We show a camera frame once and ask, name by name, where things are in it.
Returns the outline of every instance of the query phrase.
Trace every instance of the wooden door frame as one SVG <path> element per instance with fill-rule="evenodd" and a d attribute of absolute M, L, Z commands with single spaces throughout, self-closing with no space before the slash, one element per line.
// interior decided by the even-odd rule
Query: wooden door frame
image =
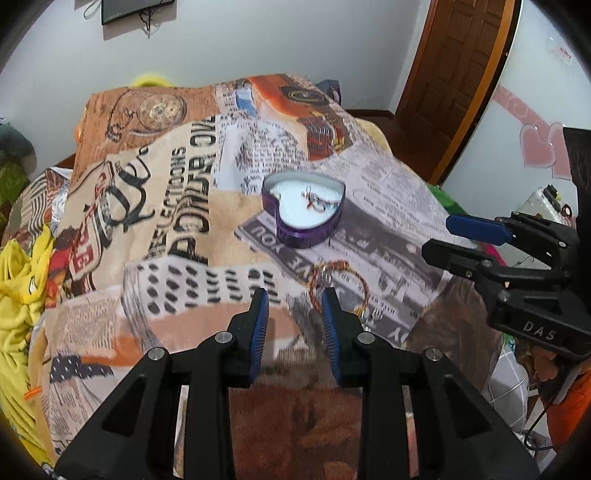
<path fill-rule="evenodd" d="M 414 81 L 416 80 L 425 49 L 427 48 L 427 42 L 429 36 L 431 35 L 431 30 L 433 29 L 438 3 L 439 0 L 431 0 L 431 4 L 429 5 L 423 33 L 417 47 L 417 53 L 415 54 L 413 65 L 408 74 L 406 85 L 402 91 L 400 102 L 396 108 L 397 115 L 402 112 L 408 102 L 408 98 L 413 88 Z M 454 163 L 461 155 L 472 132 L 476 127 L 476 124 L 484 113 L 484 110 L 492 97 L 493 91 L 496 88 L 497 81 L 501 76 L 501 72 L 505 66 L 506 58 L 509 54 L 509 49 L 513 43 L 515 30 L 517 29 L 517 23 L 519 20 L 519 13 L 521 12 L 521 4 L 522 0 L 505 0 L 501 24 L 499 26 L 499 33 L 496 37 L 491 56 L 486 65 L 484 74 L 482 75 L 482 79 L 478 84 L 476 93 L 474 94 L 474 97 L 472 98 L 472 101 L 466 110 L 466 115 L 462 119 L 460 126 L 454 134 L 449 147 L 431 174 L 429 183 L 437 185 L 444 179 L 444 177 L 447 176 Z"/>

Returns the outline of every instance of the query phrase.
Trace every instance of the bed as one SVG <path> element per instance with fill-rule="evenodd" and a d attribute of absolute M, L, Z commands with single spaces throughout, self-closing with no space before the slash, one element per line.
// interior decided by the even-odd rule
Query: bed
<path fill-rule="evenodd" d="M 275 237 L 261 183 L 286 168 L 347 184 L 330 242 L 296 251 Z M 420 256 L 429 238 L 466 244 L 446 231 L 446 217 L 383 135 L 368 134 L 306 78 L 93 95 L 29 361 L 50 462 L 150 348 L 195 347 L 262 286 L 272 300 L 262 372 L 230 399 L 240 419 L 232 423 L 237 477 L 353 478 L 361 397 L 335 388 L 307 274 L 320 261 L 348 260 L 369 283 L 369 309 L 382 313 L 368 328 L 397 347 L 438 346 L 482 390 L 502 337 L 487 327 L 470 282 Z M 354 278 L 333 282 L 344 308 L 362 303 Z"/>

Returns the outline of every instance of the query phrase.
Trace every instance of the white wall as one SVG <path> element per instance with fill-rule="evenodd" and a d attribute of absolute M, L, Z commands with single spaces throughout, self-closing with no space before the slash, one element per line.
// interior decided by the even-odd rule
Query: white wall
<path fill-rule="evenodd" d="M 340 81 L 346 108 L 388 109 L 423 0 L 177 0 L 150 39 L 55 0 L 0 73 L 0 115 L 35 146 L 35 174 L 74 153 L 93 92 L 159 73 L 179 86 L 294 72 Z"/>
<path fill-rule="evenodd" d="M 407 54 L 406 58 L 404 59 L 404 64 L 402 65 L 400 78 L 398 79 L 398 84 L 396 85 L 394 95 L 392 96 L 392 102 L 390 103 L 389 110 L 392 113 L 396 113 L 396 109 L 400 103 L 400 98 L 402 97 L 402 92 L 406 86 L 408 74 L 410 73 L 410 69 L 413 67 L 414 56 L 417 54 L 418 44 L 421 41 L 421 36 L 423 34 L 423 28 L 425 27 L 425 21 L 427 20 L 427 14 L 429 13 L 431 0 L 414 0 L 409 2 L 409 4 L 413 4 L 417 7 L 417 19 L 414 25 L 409 24 L 409 26 L 413 27 L 413 33 L 408 43 Z"/>
<path fill-rule="evenodd" d="M 500 84 L 512 91 L 548 124 L 591 128 L 591 82 L 574 57 L 567 65 L 549 50 L 570 46 L 531 2 L 524 0 L 517 34 Z M 491 102 L 443 188 L 468 213 L 487 218 L 508 215 L 533 191 L 553 184 L 576 209 L 576 189 L 568 180 L 552 178 L 550 168 L 524 165 L 519 133 L 522 123 Z"/>

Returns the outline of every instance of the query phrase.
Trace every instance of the purple heart-shaped box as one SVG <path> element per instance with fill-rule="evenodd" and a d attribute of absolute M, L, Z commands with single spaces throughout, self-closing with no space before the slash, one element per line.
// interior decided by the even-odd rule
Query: purple heart-shaped box
<path fill-rule="evenodd" d="M 314 195 L 316 208 L 306 193 Z M 283 170 L 266 176 L 262 205 L 273 215 L 277 238 L 289 248 L 311 248 L 326 240 L 343 214 L 345 184 L 319 173 Z"/>

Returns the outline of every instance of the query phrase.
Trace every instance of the pink heart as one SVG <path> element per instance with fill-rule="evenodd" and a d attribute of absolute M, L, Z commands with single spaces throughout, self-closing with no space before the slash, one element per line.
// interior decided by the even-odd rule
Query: pink heart
<path fill-rule="evenodd" d="M 552 145 L 556 157 L 556 162 L 552 165 L 552 177 L 570 180 L 569 153 L 564 143 L 562 127 L 563 125 L 560 122 L 555 122 L 550 125 L 550 132 L 548 133 L 548 142 Z"/>
<path fill-rule="evenodd" d="M 527 167 L 548 168 L 556 161 L 554 149 L 540 138 L 533 125 L 524 125 L 519 134 L 521 152 Z"/>

